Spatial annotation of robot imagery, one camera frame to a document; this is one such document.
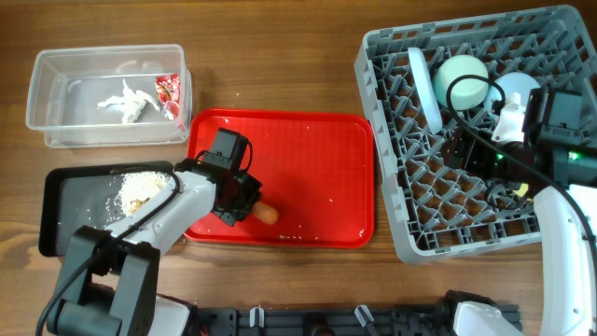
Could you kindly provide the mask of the light blue plate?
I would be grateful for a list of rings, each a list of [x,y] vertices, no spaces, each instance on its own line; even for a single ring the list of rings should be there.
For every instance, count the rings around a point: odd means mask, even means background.
[[[408,48],[408,56],[427,126],[431,134],[437,134],[442,130],[443,123],[425,57],[419,48],[414,47]]]

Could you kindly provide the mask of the food scraps and rice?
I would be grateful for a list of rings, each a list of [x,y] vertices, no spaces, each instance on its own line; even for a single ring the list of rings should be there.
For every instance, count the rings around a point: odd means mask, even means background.
[[[106,200],[107,223],[132,215],[142,205],[160,193],[171,178],[159,172],[140,172],[123,174],[111,187],[117,188],[114,197]]]

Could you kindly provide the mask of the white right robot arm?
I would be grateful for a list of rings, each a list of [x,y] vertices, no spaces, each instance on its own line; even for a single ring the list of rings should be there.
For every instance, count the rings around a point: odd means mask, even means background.
[[[582,96],[550,87],[489,90],[498,124],[463,119],[442,149],[447,166],[525,184],[541,232],[544,335],[596,332],[596,150],[585,145]]]

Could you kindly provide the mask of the white tissue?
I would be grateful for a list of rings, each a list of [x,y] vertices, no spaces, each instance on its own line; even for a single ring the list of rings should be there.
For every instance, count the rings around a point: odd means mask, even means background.
[[[121,96],[111,96],[98,103],[97,108],[107,108],[117,105],[122,113],[121,122],[123,124],[135,123],[147,104],[150,104],[156,111],[160,112],[157,101],[150,94],[140,90],[133,91],[125,79],[122,80],[122,84],[123,90]]]

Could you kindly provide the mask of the light blue bowl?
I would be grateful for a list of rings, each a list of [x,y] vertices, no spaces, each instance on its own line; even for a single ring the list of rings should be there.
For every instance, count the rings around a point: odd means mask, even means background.
[[[539,83],[531,76],[520,72],[508,73],[499,77],[495,83],[502,88],[507,98],[507,103],[527,105],[531,90],[538,89]],[[502,98],[500,91],[491,86],[483,102],[483,107],[491,111],[494,101]]]

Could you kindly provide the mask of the yellow plastic cup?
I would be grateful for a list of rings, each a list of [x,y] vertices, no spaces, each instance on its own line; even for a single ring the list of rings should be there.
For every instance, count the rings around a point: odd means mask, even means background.
[[[520,198],[525,197],[528,191],[529,185],[526,183],[521,183],[518,189],[512,190],[512,192]]]

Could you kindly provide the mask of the orange carrot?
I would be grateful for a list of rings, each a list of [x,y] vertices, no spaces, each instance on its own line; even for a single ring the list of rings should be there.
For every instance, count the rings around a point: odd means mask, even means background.
[[[279,218],[278,211],[263,202],[254,204],[252,215],[267,225],[274,225]]]

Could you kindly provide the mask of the mint green bowl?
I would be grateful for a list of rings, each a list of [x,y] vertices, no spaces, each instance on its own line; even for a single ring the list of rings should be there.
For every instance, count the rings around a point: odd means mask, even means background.
[[[458,55],[449,58],[435,72],[432,83],[437,101],[447,105],[447,89],[458,77],[474,75],[488,78],[485,64],[469,55]],[[451,90],[451,102],[455,110],[467,110],[482,103],[487,95],[489,85],[478,79],[462,79]]]

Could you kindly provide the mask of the red snack wrapper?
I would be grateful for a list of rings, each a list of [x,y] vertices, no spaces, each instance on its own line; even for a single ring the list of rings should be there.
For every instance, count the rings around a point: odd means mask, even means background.
[[[157,77],[155,86],[162,114],[170,120],[178,118],[180,109],[181,81],[178,74]]]

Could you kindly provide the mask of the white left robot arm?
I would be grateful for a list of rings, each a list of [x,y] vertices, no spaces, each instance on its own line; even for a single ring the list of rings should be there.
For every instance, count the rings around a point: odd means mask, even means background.
[[[200,334],[196,306],[158,294],[160,259],[203,217],[213,214],[233,226],[251,214],[262,186],[249,173],[254,153],[248,138],[220,128],[210,149],[175,165],[155,161],[51,171],[44,186],[39,236],[44,256],[56,254],[66,180],[135,173],[158,173],[167,180],[133,214],[103,229],[81,225],[72,233],[36,334]]]

